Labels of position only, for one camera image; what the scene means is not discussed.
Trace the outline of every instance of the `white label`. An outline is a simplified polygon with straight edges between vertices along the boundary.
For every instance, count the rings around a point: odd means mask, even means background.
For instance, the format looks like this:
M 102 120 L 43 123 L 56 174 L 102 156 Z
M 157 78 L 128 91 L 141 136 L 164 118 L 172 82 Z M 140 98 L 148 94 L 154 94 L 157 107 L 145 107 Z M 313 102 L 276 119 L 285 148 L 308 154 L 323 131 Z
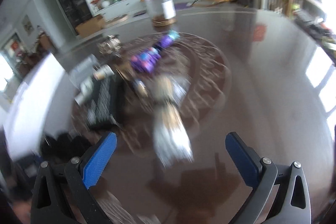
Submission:
M 176 16 L 174 2 L 172 0 L 162 3 L 165 19 L 171 19 Z

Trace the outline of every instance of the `tv stand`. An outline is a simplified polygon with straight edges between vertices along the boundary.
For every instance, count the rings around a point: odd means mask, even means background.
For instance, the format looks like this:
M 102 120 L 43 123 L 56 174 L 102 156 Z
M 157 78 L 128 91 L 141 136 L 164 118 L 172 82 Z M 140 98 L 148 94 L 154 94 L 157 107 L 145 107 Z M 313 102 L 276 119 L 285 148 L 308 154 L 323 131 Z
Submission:
M 192 2 L 194 0 L 173 0 L 174 3 L 182 3 L 182 2 Z M 141 0 L 121 0 L 116 3 L 113 3 L 112 5 L 99 10 L 98 12 L 91 11 L 93 16 L 96 15 L 103 15 L 105 20 L 110 20 L 114 17 L 117 17 L 119 15 L 123 14 L 135 14 L 136 12 L 139 12 L 141 10 L 145 10 L 146 5 Z

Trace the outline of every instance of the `transparent jar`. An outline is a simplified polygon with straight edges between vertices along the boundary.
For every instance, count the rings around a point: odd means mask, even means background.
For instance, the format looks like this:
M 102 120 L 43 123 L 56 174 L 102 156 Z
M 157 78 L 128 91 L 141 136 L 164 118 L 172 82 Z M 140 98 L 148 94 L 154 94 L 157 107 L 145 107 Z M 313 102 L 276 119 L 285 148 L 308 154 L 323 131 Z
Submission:
M 176 22 L 173 0 L 145 0 L 145 4 L 154 27 L 162 27 Z

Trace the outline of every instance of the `jar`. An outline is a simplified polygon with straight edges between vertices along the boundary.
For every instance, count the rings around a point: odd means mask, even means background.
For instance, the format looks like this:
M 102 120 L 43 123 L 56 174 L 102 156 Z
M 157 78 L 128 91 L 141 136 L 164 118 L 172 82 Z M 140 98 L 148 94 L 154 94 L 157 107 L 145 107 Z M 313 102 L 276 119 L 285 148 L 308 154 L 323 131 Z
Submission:
M 176 22 L 173 0 L 145 0 L 145 4 L 154 27 L 162 27 Z

